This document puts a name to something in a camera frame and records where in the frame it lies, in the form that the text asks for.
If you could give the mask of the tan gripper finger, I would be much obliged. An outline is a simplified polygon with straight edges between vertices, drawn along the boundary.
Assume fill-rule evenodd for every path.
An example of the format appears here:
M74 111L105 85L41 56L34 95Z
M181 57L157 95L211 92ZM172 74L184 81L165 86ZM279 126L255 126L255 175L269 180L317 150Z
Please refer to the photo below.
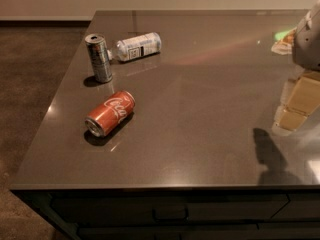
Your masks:
M298 78L288 79L275 113L273 132L295 132L319 106L319 71L305 71Z

